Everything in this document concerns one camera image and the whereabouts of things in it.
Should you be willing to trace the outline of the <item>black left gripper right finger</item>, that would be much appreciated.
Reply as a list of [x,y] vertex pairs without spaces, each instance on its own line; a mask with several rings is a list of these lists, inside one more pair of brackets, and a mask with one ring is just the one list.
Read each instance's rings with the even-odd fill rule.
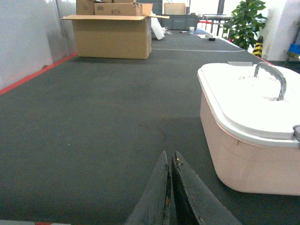
[[172,156],[172,187],[179,225],[241,224],[178,151]]

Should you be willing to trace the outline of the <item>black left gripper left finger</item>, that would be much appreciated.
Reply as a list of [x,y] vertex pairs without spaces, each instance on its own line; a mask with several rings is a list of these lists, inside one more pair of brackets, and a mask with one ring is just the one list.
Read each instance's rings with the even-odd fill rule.
[[171,176],[166,152],[162,152],[144,193],[126,225],[168,225],[170,223]]

